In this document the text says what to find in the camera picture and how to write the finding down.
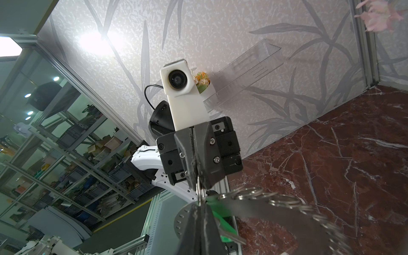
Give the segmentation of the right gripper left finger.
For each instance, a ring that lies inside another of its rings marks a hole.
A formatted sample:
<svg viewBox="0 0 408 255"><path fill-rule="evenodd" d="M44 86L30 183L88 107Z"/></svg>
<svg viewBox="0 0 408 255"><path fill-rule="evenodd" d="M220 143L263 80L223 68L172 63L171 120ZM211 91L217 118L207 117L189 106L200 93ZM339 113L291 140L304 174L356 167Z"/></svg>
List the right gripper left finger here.
<svg viewBox="0 0 408 255"><path fill-rule="evenodd" d="M179 237L176 255L201 254L201 213L196 203L184 206L175 217L175 232Z"/></svg>

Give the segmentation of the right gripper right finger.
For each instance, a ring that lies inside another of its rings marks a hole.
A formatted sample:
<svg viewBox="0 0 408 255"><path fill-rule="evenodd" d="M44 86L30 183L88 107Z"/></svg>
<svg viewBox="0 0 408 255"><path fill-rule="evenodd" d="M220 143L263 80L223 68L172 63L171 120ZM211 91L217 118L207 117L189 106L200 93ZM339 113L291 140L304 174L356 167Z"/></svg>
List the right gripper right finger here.
<svg viewBox="0 0 408 255"><path fill-rule="evenodd" d="M201 204L200 213L200 254L226 255L225 244L221 240L218 226L209 205Z"/></svg>

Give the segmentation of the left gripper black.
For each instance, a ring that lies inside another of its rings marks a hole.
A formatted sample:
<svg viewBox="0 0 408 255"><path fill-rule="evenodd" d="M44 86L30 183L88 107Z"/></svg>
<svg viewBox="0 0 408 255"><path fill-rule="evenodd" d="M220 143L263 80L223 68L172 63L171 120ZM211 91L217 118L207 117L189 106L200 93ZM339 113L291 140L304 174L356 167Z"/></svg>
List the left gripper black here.
<svg viewBox="0 0 408 255"><path fill-rule="evenodd" d="M243 170L241 149L229 117L221 117L157 138L158 151L170 183L186 180L211 189L230 174Z"/></svg>

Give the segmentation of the key with green tag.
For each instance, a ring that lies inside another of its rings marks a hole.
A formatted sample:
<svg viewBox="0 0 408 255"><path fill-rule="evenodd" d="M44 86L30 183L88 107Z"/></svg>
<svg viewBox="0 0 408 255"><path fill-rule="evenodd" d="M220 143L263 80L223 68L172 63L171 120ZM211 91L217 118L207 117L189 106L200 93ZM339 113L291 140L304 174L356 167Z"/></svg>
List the key with green tag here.
<svg viewBox="0 0 408 255"><path fill-rule="evenodd" d="M246 245L247 240L239 236L238 231L233 226L232 216L223 216L217 206L219 195L215 194L206 198L206 203L210 206L215 218L221 241L224 243L234 242L236 244Z"/></svg>

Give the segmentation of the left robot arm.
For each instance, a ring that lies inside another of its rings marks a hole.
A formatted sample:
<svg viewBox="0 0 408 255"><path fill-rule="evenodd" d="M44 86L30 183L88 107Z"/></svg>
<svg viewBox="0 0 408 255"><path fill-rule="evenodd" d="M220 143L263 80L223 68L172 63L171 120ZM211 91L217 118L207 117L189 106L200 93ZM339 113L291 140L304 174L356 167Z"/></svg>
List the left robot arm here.
<svg viewBox="0 0 408 255"><path fill-rule="evenodd" d="M158 106L152 128L166 133L154 146L141 146L132 164L155 171L154 186L188 203L200 200L226 176L243 170L237 134L229 117L210 120L196 87Z"/></svg>

